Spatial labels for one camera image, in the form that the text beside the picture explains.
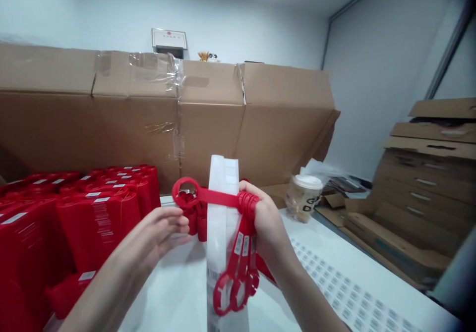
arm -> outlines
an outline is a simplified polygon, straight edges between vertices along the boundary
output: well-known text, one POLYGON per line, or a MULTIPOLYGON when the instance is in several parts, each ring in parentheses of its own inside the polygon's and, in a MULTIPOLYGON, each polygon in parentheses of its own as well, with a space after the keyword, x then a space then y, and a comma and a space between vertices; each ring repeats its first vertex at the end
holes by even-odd
POLYGON ((256 204, 254 221, 257 250, 273 274, 301 329, 304 332, 349 332, 294 253, 273 200, 246 181, 239 183, 239 189, 253 193, 260 199, 256 204))
POLYGON ((59 332, 113 332, 158 261, 190 235, 188 219, 175 207, 156 208, 119 244, 74 305, 59 332))

right hand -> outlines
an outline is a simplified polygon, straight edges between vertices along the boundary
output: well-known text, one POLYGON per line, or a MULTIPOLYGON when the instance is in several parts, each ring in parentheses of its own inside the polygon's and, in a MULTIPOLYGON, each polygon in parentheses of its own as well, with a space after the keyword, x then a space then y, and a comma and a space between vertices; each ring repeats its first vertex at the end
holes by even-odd
POLYGON ((259 198, 255 208, 256 248, 269 269, 295 256, 283 220, 273 200, 258 187, 241 181, 239 190, 252 193, 259 198))

white wall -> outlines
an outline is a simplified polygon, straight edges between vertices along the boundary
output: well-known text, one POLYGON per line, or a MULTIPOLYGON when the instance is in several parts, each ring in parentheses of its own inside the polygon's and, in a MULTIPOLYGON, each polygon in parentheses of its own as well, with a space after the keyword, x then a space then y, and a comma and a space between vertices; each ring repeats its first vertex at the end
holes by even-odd
POLYGON ((76 0, 0 0, 0 40, 78 46, 76 0))
POLYGON ((79 0, 81 46, 151 52, 151 28, 185 31, 188 57, 216 53, 244 60, 317 69, 327 19, 245 0, 79 0))
POLYGON ((333 21, 324 70, 342 114, 326 162, 372 180, 393 125, 424 99, 427 88, 415 88, 432 78, 424 69, 433 43, 452 32, 440 29, 451 3, 362 0, 333 21))
POLYGON ((435 99, 476 97, 476 17, 461 39, 435 99))

stacked cardboard drawers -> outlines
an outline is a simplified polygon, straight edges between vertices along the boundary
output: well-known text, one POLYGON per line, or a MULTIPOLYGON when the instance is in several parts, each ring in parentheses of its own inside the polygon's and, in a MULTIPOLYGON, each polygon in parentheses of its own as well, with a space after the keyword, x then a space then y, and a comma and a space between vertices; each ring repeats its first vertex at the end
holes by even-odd
POLYGON ((437 282, 476 222, 475 108, 475 99, 417 102, 418 119, 397 123, 384 144, 371 208, 348 210, 345 225, 378 232, 367 242, 417 283, 437 282))

plastic cup lid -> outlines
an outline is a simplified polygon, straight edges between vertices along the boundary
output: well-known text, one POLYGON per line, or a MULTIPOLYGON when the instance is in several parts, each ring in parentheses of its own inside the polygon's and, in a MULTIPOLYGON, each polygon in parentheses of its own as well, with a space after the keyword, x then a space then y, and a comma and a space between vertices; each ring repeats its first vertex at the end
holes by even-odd
POLYGON ((320 190, 324 187, 322 181, 311 175, 296 175, 293 177, 293 182, 303 188, 320 190))

